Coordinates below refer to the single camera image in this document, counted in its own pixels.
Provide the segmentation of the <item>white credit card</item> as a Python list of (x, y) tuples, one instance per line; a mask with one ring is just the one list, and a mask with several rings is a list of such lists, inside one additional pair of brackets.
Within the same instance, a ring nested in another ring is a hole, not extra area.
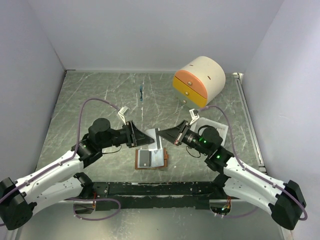
[(163, 148), (161, 137), (158, 135), (158, 131), (159, 128), (152, 128), (146, 130), (146, 134), (154, 140), (153, 143), (148, 145), (149, 151), (161, 150)]

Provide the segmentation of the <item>black credit card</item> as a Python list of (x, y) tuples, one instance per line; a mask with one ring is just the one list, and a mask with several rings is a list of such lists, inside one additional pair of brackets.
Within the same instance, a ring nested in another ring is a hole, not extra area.
[(139, 167), (150, 167), (151, 166), (151, 152), (148, 150), (140, 150), (139, 152)]

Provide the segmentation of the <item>brown leather card holder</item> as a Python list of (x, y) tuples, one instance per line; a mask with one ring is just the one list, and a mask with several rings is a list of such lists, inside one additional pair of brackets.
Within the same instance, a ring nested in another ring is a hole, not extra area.
[(135, 169), (136, 170), (147, 170), (147, 169), (159, 169), (166, 168), (168, 166), (169, 155), (166, 148), (160, 150), (150, 151), (150, 167), (139, 167), (139, 153), (141, 149), (135, 151)]

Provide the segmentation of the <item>white plastic card tray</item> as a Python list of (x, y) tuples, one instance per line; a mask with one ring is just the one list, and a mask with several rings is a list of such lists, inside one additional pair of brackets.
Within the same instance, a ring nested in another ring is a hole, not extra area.
[(219, 123), (219, 122), (216, 122), (216, 121), (213, 121), (213, 120), (210, 120), (210, 119), (205, 118), (205, 117), (200, 117), (191, 126), (191, 130), (193, 132), (197, 132), (199, 135), (201, 135), (204, 129), (201, 129), (200, 131), (199, 131), (199, 129), (200, 129), (200, 127), (205, 126), (205, 125), (214, 127), (218, 131), (219, 136), (222, 138), (221, 146), (224, 146), (225, 142), (226, 142), (229, 126), (225, 125), (225, 124), (222, 124), (222, 123)]

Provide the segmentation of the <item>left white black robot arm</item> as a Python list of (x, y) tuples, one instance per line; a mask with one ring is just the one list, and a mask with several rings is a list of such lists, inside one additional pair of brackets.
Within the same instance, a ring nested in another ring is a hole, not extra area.
[(15, 181), (7, 177), (0, 182), (1, 226), (15, 230), (39, 211), (62, 200), (89, 199), (94, 192), (93, 182), (83, 170), (103, 156), (103, 149), (140, 147), (154, 141), (132, 121), (115, 130), (108, 119), (96, 119), (82, 140), (59, 159)]

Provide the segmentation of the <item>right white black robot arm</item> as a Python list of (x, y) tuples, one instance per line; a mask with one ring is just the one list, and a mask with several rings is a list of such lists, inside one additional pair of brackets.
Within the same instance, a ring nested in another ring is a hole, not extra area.
[(222, 146), (223, 139), (213, 126), (207, 125), (202, 133), (197, 133), (184, 120), (157, 134), (176, 146), (185, 144), (206, 156), (206, 165), (219, 173), (212, 186), (216, 198), (223, 199), (227, 195), (246, 201), (267, 212), (287, 230), (293, 230), (304, 214), (306, 201), (296, 182), (285, 183), (237, 160)]

